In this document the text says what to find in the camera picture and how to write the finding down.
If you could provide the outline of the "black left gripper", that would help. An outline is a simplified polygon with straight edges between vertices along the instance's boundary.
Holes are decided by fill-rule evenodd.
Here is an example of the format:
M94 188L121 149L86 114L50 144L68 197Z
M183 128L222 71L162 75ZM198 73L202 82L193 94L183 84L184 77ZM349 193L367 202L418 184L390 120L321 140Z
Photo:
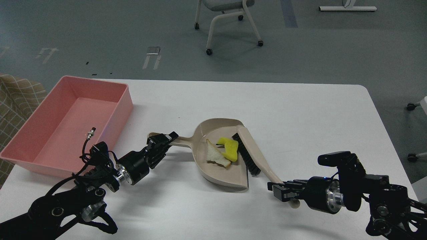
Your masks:
M148 137L147 146L141 151L131 151L119 158L116 161L117 168L125 170L129 184L137 184L160 163L173 141L178 137L176 132Z

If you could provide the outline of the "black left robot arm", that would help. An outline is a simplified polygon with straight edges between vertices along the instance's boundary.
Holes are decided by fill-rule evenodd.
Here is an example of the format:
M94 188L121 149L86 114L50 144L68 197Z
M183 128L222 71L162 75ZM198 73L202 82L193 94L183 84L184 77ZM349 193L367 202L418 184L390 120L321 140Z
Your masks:
M117 158L105 142L86 152L95 128L87 134L81 152L84 166L77 173L55 184L44 196L36 199L28 212L1 223L2 240L55 240L76 224L88 225L115 234L116 222L106 212L104 201L107 186L117 192L122 183L135 185L166 156L176 132L148 137L147 146Z

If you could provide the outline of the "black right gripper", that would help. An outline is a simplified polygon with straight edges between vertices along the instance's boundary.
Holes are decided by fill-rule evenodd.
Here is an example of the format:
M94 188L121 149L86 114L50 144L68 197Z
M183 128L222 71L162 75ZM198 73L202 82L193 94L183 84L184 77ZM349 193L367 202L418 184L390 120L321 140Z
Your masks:
M340 183L333 178L314 176L308 180L268 182L267 188L282 202L304 200L311 209L328 214L336 214L344 206Z

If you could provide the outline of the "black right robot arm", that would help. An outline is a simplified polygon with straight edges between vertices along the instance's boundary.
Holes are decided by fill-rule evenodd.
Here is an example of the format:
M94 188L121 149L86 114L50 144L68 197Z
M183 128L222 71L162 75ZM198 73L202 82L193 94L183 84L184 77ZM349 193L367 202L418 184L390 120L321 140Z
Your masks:
M340 208L358 211L369 204L366 232L389 240L425 240L426 205L409 198L407 187L391 184L389 176L367 174L355 153L332 152L318 157L318 164L336 167L336 179L313 176L308 180L269 182L268 190L282 202L303 200L309 208L336 214Z

